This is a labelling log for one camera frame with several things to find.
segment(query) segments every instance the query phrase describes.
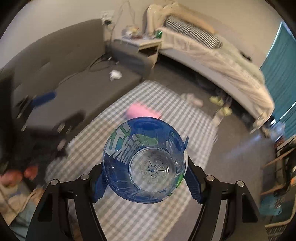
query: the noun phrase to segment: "checkered rug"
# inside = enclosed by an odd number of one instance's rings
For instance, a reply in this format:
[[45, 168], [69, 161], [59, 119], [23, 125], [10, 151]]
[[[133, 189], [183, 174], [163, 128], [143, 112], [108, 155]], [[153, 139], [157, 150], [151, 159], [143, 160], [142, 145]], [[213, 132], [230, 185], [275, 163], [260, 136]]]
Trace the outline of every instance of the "checkered rug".
[[[126, 121], [125, 111], [134, 102], [140, 102], [162, 114], [162, 120], [170, 124], [185, 141], [195, 165], [206, 167], [217, 128], [212, 118], [200, 109], [182, 100], [165, 86], [145, 81], [121, 97], [98, 115], [68, 145], [69, 156], [53, 161], [47, 168], [46, 181], [59, 179], [71, 181], [102, 161], [102, 152], [112, 132]], [[172, 229], [191, 199], [185, 180], [172, 196], [156, 204], [140, 204], [116, 195], [108, 186], [94, 208], [108, 241], [161, 241]], [[73, 202], [69, 202], [70, 214], [75, 216]]]

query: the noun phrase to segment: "wooden chair leg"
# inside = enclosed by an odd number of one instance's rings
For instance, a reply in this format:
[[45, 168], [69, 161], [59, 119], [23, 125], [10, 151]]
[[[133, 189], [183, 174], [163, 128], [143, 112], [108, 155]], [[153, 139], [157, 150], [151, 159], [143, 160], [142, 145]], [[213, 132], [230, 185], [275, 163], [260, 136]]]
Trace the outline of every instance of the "wooden chair leg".
[[274, 191], [279, 190], [279, 189], [281, 189], [283, 187], [284, 187], [283, 184], [277, 185], [277, 186], [275, 186], [274, 188], [272, 188], [272, 189], [270, 189], [268, 191], [262, 192], [260, 195], [262, 196], [262, 195], [265, 195], [265, 194], [273, 193]]
[[271, 165], [271, 164], [273, 164], [273, 163], [275, 163], [275, 162], [283, 159], [285, 156], [289, 155], [294, 150], [295, 150], [295, 148], [292, 148], [291, 150], [287, 151], [286, 153], [280, 155], [278, 158], [275, 158], [273, 161], [271, 161], [271, 162], [265, 164], [264, 166], [262, 166], [261, 169], [263, 169], [263, 168], [265, 168], [265, 167], [267, 167], [267, 166], [269, 166], [269, 165]]

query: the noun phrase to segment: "yellow shoe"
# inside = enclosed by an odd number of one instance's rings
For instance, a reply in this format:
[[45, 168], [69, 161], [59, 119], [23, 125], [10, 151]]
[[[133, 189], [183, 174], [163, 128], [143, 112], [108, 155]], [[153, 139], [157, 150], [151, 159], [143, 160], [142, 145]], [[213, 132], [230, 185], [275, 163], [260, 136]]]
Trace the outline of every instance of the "yellow shoe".
[[222, 107], [224, 105], [224, 101], [219, 96], [211, 96], [209, 99], [213, 104]]
[[222, 111], [223, 111], [223, 114], [224, 116], [230, 116], [232, 114], [232, 109], [230, 109], [229, 107], [227, 106], [224, 106], [222, 108]]

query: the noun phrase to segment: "screw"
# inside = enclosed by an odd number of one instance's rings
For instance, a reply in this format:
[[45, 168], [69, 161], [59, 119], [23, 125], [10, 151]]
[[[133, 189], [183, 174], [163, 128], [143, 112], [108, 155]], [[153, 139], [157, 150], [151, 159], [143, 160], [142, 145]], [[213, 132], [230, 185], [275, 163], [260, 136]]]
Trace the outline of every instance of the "screw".
[[238, 182], [237, 182], [237, 185], [238, 185], [239, 187], [243, 187], [243, 186], [244, 186], [244, 182], [243, 182], [243, 181], [238, 181]]
[[213, 180], [215, 180], [215, 177], [212, 175], [207, 175], [207, 180], [212, 182]]
[[54, 185], [58, 184], [58, 182], [59, 182], [59, 181], [58, 181], [57, 179], [53, 179], [53, 180], [50, 182], [50, 184], [54, 186]]
[[82, 180], [87, 180], [89, 178], [89, 175], [88, 174], [83, 174], [82, 176], [81, 176], [81, 179]]

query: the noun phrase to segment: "gray sofa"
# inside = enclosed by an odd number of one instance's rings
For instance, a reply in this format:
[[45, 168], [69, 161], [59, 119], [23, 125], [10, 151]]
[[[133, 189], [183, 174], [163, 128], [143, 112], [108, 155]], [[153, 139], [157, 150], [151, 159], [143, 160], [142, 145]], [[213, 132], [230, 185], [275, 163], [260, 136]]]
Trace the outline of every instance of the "gray sofa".
[[[86, 119], [76, 128], [74, 137], [147, 78], [152, 67], [150, 60], [124, 49], [118, 42], [108, 45], [113, 57], [110, 61], [100, 58], [106, 52], [103, 28], [101, 20], [96, 19], [51, 33], [26, 47], [0, 70], [14, 72], [14, 104], [27, 95], [56, 91], [55, 99], [33, 110], [28, 126], [52, 128], [82, 110]], [[121, 79], [109, 80], [113, 69], [122, 73]]]

